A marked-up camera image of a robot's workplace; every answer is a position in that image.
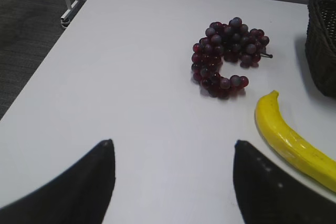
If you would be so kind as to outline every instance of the floor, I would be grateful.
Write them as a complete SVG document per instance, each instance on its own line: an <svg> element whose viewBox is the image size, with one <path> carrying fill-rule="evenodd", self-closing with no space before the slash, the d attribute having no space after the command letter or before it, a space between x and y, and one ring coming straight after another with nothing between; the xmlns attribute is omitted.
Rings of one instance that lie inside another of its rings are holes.
<svg viewBox="0 0 336 224"><path fill-rule="evenodd" d="M0 0L0 119L62 34L64 0Z"/></svg>

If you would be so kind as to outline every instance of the banana tip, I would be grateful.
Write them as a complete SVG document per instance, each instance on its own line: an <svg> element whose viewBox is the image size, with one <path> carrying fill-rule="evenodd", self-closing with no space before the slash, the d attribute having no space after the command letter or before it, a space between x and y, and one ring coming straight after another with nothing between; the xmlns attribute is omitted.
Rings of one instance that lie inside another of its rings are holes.
<svg viewBox="0 0 336 224"><path fill-rule="evenodd" d="M279 92L276 90L273 90L270 94L275 95L276 97L279 96Z"/></svg>

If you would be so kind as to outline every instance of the plastic fruit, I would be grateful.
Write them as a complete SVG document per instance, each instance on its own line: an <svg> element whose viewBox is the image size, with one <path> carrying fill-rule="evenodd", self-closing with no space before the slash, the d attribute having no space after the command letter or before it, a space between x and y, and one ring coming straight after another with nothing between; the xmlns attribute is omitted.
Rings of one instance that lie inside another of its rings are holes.
<svg viewBox="0 0 336 224"><path fill-rule="evenodd" d="M278 91L261 97L255 110L260 133L295 168L336 192L336 162L313 147L283 120Z"/></svg>

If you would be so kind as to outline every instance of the grape stem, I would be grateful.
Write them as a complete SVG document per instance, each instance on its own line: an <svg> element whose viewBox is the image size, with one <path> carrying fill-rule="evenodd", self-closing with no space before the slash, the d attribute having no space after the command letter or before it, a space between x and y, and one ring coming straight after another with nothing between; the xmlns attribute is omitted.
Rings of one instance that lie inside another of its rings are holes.
<svg viewBox="0 0 336 224"><path fill-rule="evenodd" d="M267 54L265 52L262 52L260 56L265 57L265 58L273 58L273 55Z"/></svg>

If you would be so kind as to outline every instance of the wicker basket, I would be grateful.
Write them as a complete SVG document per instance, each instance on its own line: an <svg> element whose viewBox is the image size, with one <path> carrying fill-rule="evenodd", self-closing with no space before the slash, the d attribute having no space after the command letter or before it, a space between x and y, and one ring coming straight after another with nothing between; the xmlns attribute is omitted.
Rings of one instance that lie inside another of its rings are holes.
<svg viewBox="0 0 336 224"><path fill-rule="evenodd" d="M336 0L309 0L306 57L316 87L336 98Z"/></svg>

